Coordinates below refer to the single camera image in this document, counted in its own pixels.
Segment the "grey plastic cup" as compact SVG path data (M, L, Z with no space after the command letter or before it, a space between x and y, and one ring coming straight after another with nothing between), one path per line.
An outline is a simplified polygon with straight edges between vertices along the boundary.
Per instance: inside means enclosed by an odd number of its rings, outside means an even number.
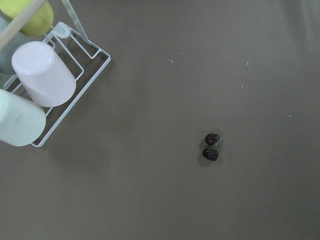
M0 51L0 72L13 75L15 73L12 67L12 56L17 48L29 42L29 39L22 33L18 32L10 42Z

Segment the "dark cherry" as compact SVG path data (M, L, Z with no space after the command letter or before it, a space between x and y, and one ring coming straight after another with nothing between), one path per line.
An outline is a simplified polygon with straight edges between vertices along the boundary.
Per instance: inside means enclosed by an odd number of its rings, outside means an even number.
M205 142L209 146L216 145L221 139L221 136L217 133L209 133L205 136Z
M216 161L219 157L219 151L215 148L205 148L202 151L202 156L209 161Z

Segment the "dark cherry lower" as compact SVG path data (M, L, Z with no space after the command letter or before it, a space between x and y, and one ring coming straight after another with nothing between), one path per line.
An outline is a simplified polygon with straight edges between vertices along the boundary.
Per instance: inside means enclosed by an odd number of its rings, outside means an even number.
M219 151L215 148L205 148L202 151L202 156L209 161L216 161L219 157Z

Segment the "yellow green plastic cup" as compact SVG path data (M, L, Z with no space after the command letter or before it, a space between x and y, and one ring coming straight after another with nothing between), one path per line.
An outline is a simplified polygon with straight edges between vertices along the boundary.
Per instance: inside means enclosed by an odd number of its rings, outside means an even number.
M0 0L0 11L11 22L29 3L30 0ZM50 30L53 22L53 8L46 1L20 31L27 36L37 37Z

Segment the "pink plastic cup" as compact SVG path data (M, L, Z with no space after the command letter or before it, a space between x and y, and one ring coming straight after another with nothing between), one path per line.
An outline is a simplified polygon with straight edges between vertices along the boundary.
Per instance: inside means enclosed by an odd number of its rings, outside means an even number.
M12 67L33 102L57 107L75 93L76 79L55 50L47 43L31 41L18 47Z

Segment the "pale mint plastic cup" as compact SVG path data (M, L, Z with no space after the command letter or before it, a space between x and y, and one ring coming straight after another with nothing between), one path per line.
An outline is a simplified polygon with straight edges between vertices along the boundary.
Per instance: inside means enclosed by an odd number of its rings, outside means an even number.
M34 142L46 126L42 107L14 93L0 91L0 140L15 147Z

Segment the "dark cherry upper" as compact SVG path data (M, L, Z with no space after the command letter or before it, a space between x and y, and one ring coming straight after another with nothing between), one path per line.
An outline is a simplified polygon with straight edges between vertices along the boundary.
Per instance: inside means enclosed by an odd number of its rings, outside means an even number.
M205 142L209 146L216 145L221 139L221 136L217 133L209 133L205 136Z

